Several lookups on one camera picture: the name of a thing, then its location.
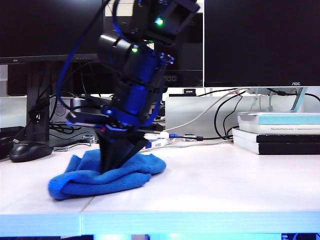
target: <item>monitor screen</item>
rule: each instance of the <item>monitor screen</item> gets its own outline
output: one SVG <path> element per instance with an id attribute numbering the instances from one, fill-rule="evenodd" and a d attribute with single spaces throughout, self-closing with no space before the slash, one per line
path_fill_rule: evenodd
<path id="1" fill-rule="evenodd" d="M 197 13 L 168 48 L 154 44 L 154 49 L 174 57 L 165 70 L 166 87 L 203 86 L 203 14 Z"/>
<path id="2" fill-rule="evenodd" d="M 317 0 L 204 1 L 204 86 L 320 85 Z"/>
<path id="3" fill-rule="evenodd" d="M 0 1 L 0 64 L 66 59 L 102 0 Z M 103 16 L 81 44 L 75 60 L 97 58 Z"/>

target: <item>robotic arm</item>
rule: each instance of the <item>robotic arm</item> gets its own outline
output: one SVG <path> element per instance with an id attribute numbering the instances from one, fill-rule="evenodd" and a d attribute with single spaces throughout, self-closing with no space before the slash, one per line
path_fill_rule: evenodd
<path id="1" fill-rule="evenodd" d="M 148 141 L 145 132 L 162 131 L 153 121 L 158 114 L 164 87 L 164 71 L 174 59 L 147 45 L 170 46 L 199 10 L 196 0 L 135 0 L 131 23 L 120 29 L 115 0 L 112 22 L 116 31 L 100 36 L 98 60 L 121 78 L 112 100 L 91 97 L 86 104 L 95 112 L 71 111 L 68 124 L 91 126 L 99 138 L 101 172 L 119 168 Z M 156 106 L 149 115 L 152 104 Z"/>

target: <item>blue towel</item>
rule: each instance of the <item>blue towel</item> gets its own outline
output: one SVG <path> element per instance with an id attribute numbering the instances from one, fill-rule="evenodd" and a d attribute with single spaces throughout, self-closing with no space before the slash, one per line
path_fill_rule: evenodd
<path id="1" fill-rule="evenodd" d="M 150 154 L 137 153 L 120 168 L 100 173 L 100 149 L 73 155 L 65 172 L 51 179 L 49 194 L 57 200 L 115 193 L 143 186 L 166 163 Z"/>

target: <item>stack of books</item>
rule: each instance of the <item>stack of books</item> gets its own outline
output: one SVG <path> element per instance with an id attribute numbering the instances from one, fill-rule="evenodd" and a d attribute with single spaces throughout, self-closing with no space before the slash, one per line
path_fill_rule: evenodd
<path id="1" fill-rule="evenodd" d="M 233 142 L 260 155 L 320 154 L 320 113 L 238 114 Z"/>

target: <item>black mouse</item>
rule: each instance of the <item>black mouse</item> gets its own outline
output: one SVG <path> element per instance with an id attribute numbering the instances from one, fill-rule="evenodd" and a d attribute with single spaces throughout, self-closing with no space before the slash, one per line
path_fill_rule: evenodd
<path id="1" fill-rule="evenodd" d="M 53 148 L 36 141 L 20 141 L 13 146 L 9 159 L 14 163 L 28 162 L 49 156 Z"/>

